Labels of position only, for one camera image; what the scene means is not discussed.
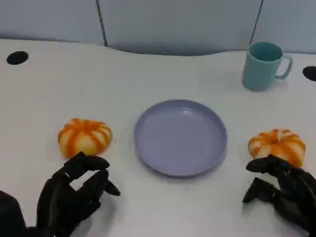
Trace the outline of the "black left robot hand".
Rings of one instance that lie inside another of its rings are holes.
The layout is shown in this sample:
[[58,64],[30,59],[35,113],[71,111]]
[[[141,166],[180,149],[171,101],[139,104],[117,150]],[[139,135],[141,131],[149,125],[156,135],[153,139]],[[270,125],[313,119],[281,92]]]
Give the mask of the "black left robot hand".
[[45,237],[69,237],[100,206],[104,192],[120,196],[109,181],[109,163],[79,152],[44,185],[37,206],[36,228]]

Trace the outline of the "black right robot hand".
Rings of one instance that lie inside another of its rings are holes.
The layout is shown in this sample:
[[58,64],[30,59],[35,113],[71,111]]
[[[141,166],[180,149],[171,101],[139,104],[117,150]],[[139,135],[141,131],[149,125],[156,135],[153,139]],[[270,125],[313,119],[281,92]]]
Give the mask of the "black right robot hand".
[[269,202],[283,219],[310,237],[316,235],[316,179],[310,173],[274,155],[250,161],[246,170],[276,177],[280,188],[256,177],[242,200],[244,204],[254,199]]

